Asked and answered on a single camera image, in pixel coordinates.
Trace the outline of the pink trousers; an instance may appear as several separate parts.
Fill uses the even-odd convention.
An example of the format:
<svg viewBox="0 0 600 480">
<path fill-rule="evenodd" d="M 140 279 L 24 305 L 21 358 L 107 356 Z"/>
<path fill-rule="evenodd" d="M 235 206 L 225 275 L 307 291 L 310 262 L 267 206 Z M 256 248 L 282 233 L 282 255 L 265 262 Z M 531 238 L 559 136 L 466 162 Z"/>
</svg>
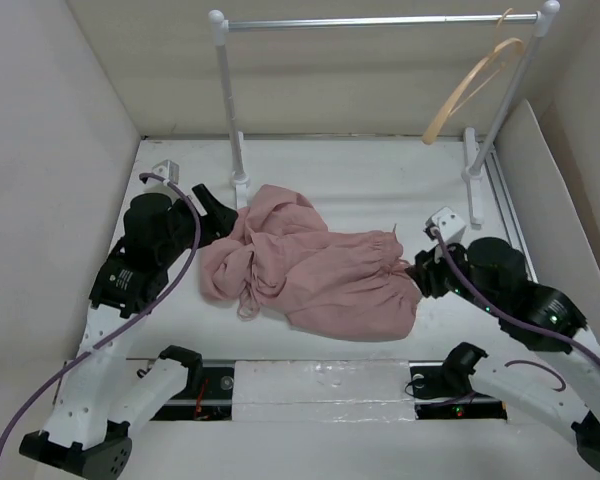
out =
<svg viewBox="0 0 600 480">
<path fill-rule="evenodd" d="M 203 248 L 200 291 L 262 309 L 296 330 L 347 341 L 395 341 L 412 331 L 422 298 L 393 231 L 331 231 L 303 195 L 266 184 L 231 234 Z"/>
</svg>

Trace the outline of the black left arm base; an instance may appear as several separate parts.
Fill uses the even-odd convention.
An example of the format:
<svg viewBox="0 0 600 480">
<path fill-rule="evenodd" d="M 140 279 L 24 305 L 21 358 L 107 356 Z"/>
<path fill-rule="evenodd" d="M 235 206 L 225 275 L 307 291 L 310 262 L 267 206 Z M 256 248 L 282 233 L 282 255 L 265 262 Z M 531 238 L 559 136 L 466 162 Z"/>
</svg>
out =
<svg viewBox="0 0 600 480">
<path fill-rule="evenodd" d="M 197 389 L 183 390 L 172 397 L 153 416 L 152 421 L 231 420 L 234 376 L 234 363 L 205 364 Z"/>
</svg>

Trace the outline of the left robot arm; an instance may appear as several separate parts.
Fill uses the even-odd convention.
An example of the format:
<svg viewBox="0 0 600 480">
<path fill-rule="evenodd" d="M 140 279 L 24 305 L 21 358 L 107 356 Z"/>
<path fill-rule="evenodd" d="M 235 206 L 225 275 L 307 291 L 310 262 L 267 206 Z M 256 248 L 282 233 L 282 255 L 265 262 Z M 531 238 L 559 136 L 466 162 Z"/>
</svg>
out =
<svg viewBox="0 0 600 480">
<path fill-rule="evenodd" d="M 123 215 L 123 234 L 100 267 L 75 360 L 61 371 L 54 413 L 26 434 L 22 456 L 83 479 L 117 479 L 132 438 L 174 396 L 203 383 L 199 353 L 169 345 L 156 366 L 119 395 L 127 355 L 148 316 L 184 278 L 197 251 L 228 236 L 238 218 L 203 184 L 190 195 L 174 188 L 136 196 Z"/>
</svg>

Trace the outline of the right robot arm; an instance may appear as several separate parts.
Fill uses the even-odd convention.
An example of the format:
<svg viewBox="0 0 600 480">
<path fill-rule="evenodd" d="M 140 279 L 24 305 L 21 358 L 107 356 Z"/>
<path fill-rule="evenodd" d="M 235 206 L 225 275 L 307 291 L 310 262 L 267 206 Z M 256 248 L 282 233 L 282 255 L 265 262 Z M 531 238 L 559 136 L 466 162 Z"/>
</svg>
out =
<svg viewBox="0 0 600 480">
<path fill-rule="evenodd" d="M 468 342 L 454 347 L 429 376 L 406 389 L 419 400 L 457 394 L 496 398 L 549 426 L 600 473 L 600 346 L 584 314 L 561 291 L 529 279 L 524 255 L 484 237 L 468 247 L 444 242 L 421 251 L 407 272 L 427 298 L 453 293 L 497 319 L 500 330 L 545 363 L 561 381 L 551 390 Z"/>
</svg>

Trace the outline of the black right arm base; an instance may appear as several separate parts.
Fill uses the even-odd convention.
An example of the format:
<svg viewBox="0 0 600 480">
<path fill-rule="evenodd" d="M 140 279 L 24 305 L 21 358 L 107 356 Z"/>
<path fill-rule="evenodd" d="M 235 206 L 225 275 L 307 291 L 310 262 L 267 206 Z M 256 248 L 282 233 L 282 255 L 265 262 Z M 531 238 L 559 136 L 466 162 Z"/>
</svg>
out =
<svg viewBox="0 0 600 480">
<path fill-rule="evenodd" d="M 454 387 L 442 377 L 441 364 L 410 367 L 404 393 L 414 400 L 415 417 L 426 420 L 506 420 L 504 403 L 464 387 Z"/>
</svg>

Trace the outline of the beige wooden hanger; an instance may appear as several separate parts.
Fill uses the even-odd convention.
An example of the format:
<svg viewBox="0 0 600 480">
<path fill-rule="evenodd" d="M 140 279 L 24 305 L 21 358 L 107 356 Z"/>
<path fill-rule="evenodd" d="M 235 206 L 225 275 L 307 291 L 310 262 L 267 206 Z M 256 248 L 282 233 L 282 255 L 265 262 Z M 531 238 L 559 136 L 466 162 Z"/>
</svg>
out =
<svg viewBox="0 0 600 480">
<path fill-rule="evenodd" d="M 421 141 L 425 145 L 432 145 L 438 138 L 442 128 L 457 111 L 496 76 L 504 72 L 510 64 L 521 58 L 526 48 L 524 41 L 517 37 L 503 39 L 500 32 L 501 25 L 514 12 L 513 8 L 508 8 L 497 20 L 491 49 L 472 67 L 442 104 L 421 136 Z"/>
</svg>

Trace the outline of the white clothes rack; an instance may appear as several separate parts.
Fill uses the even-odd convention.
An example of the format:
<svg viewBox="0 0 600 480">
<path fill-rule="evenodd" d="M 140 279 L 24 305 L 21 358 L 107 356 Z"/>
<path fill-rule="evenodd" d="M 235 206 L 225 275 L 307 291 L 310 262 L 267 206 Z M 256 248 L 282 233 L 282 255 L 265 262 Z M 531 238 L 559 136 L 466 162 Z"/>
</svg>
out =
<svg viewBox="0 0 600 480">
<path fill-rule="evenodd" d="M 289 12 L 260 2 L 209 7 L 203 16 L 217 60 L 230 145 L 230 184 L 245 206 L 256 186 L 246 134 L 402 135 L 420 139 L 449 95 L 491 49 L 497 20 L 503 39 L 524 41 L 521 58 L 457 111 L 430 147 L 454 139 L 453 170 L 461 210 L 474 227 L 487 216 L 486 157 L 518 98 L 539 46 L 555 26 L 557 1 L 417 2 L 400 16 L 383 5 L 328 12 L 308 1 Z"/>
</svg>

